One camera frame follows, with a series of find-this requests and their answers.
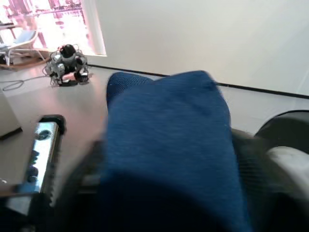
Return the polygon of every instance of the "blue fabric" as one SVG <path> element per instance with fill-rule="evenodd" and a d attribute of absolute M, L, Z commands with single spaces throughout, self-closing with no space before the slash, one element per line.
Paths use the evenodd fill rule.
<path fill-rule="evenodd" d="M 108 80 L 106 90 L 107 105 L 126 89 L 153 82 L 152 79 L 131 73 L 116 72 Z"/>
<path fill-rule="evenodd" d="M 35 30 L 23 30 L 19 37 L 14 41 L 16 44 L 24 43 L 33 38 Z"/>
<path fill-rule="evenodd" d="M 127 88 L 108 119 L 92 231 L 251 231 L 229 109 L 207 73 Z"/>

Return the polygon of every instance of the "black stripe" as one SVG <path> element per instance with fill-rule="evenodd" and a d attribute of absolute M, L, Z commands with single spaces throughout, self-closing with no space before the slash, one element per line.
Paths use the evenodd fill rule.
<path fill-rule="evenodd" d="M 8 139 L 8 138 L 10 138 L 11 136 L 14 136 L 14 135 L 16 135 L 16 134 L 18 134 L 18 133 L 20 133 L 20 132 L 23 132 L 23 130 L 21 129 L 21 127 L 17 128 L 17 129 L 14 130 L 14 131 L 11 131 L 11 132 L 9 132 L 9 133 L 6 133 L 6 134 L 3 135 L 3 136 L 0 136 L 0 141 L 5 140 L 5 139 Z"/>
<path fill-rule="evenodd" d="M 129 73 L 132 72 L 132 73 L 150 75 L 150 76 L 160 76 L 160 77 L 169 76 L 169 75 L 166 75 L 166 74 L 159 74 L 159 73 L 153 73 L 153 72 L 143 72 L 143 71 L 136 71 L 136 70 L 129 70 L 129 69 L 119 69 L 119 68 L 100 66 L 100 65 L 95 65 L 95 64 L 89 64 L 89 66 L 95 67 L 95 68 L 101 68 L 101 69 L 110 69 L 110 70 L 117 70 L 117 71 L 122 71 L 122 72 L 129 72 Z M 269 93 L 269 94 L 275 94 L 275 95 L 281 95 L 281 96 L 287 96 L 287 97 L 293 97 L 293 98 L 309 99 L 308 95 L 303 95 L 303 94 L 281 92 L 281 91 L 275 91 L 275 90 L 263 89 L 263 88 L 253 88 L 253 87 L 246 87 L 246 86 L 231 85 L 231 84 L 220 83 L 220 82 L 217 82 L 217 84 L 219 86 L 229 87 L 229 88 L 238 88 L 238 89 L 249 90 L 249 91 L 260 92 L 260 93 Z"/>

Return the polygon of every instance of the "humanoid robot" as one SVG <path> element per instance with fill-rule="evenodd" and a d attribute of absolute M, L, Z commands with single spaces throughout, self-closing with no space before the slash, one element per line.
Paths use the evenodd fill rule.
<path fill-rule="evenodd" d="M 52 53 L 44 69 L 45 74 L 51 77 L 51 83 L 59 86 L 73 86 L 89 80 L 87 58 L 71 44 Z M 76 81 L 63 79 L 63 76 L 69 73 L 74 73 Z"/>

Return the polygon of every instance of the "wooden floor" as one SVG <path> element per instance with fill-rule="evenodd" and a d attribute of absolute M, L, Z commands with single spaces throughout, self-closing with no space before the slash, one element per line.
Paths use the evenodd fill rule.
<path fill-rule="evenodd" d="M 41 76 L 43 66 L 11 72 L 0 70 L 0 81 Z M 85 86 L 51 87 L 48 77 L 25 82 L 16 90 L 4 92 L 23 133 L 0 143 L 0 178 L 16 184 L 21 181 L 29 159 L 37 120 L 46 114 L 66 118 L 68 132 L 62 141 L 56 174 L 56 189 L 72 167 L 86 154 L 93 141 L 104 133 L 107 120 L 106 84 L 114 71 L 92 68 Z M 293 109 L 309 109 L 309 100 L 222 87 L 230 108 L 232 127 L 255 133 L 270 118 Z"/>

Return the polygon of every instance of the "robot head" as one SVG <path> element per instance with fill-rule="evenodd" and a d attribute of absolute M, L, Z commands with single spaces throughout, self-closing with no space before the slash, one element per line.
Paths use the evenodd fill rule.
<path fill-rule="evenodd" d="M 63 58 L 70 58 L 76 53 L 74 46 L 71 44 L 62 46 L 59 51 Z"/>

